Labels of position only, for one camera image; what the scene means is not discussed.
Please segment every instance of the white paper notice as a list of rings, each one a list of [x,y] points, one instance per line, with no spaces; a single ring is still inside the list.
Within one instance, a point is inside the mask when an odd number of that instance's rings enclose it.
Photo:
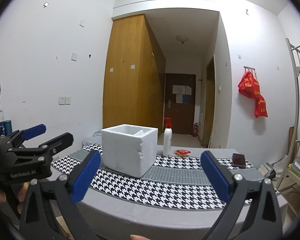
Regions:
[[[180,94],[185,95],[186,93],[186,86],[180,86]]]
[[[186,95],[192,95],[192,89],[189,86],[186,86]]]
[[[182,94],[176,94],[176,103],[182,104]]]
[[[179,85],[172,85],[172,94],[181,94]]]

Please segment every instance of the doorway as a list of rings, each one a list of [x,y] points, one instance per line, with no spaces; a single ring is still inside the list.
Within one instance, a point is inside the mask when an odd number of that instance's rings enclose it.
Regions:
[[[214,109],[216,99],[216,78],[215,78],[215,57],[213,56],[207,66],[206,71],[206,109],[204,118],[204,128],[202,145],[206,148],[210,148]]]
[[[170,117],[172,131],[192,134],[195,109],[195,75],[166,74],[164,117]]]

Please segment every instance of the white foam box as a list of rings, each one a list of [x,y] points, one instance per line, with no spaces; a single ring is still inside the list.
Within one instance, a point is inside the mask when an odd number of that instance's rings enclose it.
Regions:
[[[112,170],[140,178],[155,162],[157,128],[122,124],[102,129],[101,137],[103,163]]]

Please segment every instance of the dome ceiling lamp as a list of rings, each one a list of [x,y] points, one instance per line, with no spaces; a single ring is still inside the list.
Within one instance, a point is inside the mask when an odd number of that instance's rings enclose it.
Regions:
[[[176,37],[177,41],[180,41],[182,44],[184,44],[186,41],[189,40],[189,36],[187,35],[178,35]]]

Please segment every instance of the silver bolt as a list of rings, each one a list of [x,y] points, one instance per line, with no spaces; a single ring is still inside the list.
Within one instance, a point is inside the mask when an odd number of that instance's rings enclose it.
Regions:
[[[265,182],[266,184],[270,185],[270,184],[271,184],[271,179],[265,178],[264,182]]]
[[[38,183],[37,179],[31,179],[30,184],[31,185],[36,185]]]
[[[60,179],[61,181],[65,181],[66,179],[68,179],[68,176],[67,176],[66,174],[61,174],[61,175],[59,176],[59,179]]]
[[[237,181],[240,181],[240,180],[243,179],[243,176],[241,174],[237,173],[237,174],[234,175],[234,179],[237,180]]]

